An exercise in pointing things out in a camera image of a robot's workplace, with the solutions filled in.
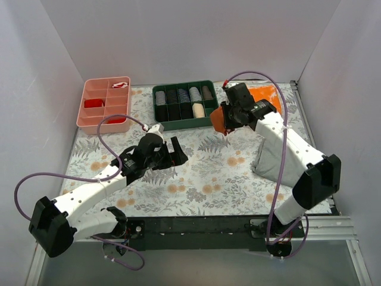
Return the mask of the orange and cream underwear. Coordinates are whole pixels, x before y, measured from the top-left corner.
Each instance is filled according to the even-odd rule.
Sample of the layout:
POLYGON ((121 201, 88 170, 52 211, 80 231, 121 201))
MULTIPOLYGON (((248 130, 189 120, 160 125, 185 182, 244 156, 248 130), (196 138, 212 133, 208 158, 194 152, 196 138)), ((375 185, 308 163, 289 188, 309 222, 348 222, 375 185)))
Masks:
POLYGON ((224 126, 224 115, 223 115, 223 109, 221 106, 216 108, 211 114, 210 114, 210 120, 212 123, 212 126, 214 130, 218 133, 222 133, 224 136, 229 134, 230 132, 225 128, 224 126))

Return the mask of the green divided organiser box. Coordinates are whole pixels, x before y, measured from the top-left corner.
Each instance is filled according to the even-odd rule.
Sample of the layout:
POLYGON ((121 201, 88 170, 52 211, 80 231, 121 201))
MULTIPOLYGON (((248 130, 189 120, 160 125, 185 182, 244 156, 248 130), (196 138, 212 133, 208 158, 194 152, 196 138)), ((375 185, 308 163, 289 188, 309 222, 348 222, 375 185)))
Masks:
POLYGON ((211 126, 211 113, 219 107, 210 80, 157 85, 152 89, 154 119, 164 129, 211 126))

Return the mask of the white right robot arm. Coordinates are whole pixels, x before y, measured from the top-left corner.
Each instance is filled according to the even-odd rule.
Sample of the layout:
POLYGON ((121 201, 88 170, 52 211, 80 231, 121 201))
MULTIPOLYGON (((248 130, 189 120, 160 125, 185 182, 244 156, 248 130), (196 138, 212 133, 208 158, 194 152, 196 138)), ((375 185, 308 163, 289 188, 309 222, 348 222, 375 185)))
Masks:
POLYGON ((250 127, 264 139, 253 172, 292 188, 291 196, 275 207, 270 232, 282 237, 291 223, 339 190, 341 161, 326 156, 284 125, 284 117, 267 100, 254 100, 244 83, 224 89, 223 125, 228 131, 250 127))

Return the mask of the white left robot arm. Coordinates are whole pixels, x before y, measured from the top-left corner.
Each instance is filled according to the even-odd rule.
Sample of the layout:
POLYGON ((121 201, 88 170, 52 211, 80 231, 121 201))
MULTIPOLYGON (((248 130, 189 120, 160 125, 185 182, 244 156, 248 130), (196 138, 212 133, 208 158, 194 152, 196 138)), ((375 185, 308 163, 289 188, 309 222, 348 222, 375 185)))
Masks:
POLYGON ((147 170, 163 170, 187 162, 177 137, 171 138, 173 151, 159 131, 146 133, 135 146, 126 148, 111 164, 68 194, 38 200, 29 232, 49 257, 63 254, 77 240, 96 234, 121 238, 127 230, 127 217, 116 207, 85 217, 97 203, 142 178, 147 170))

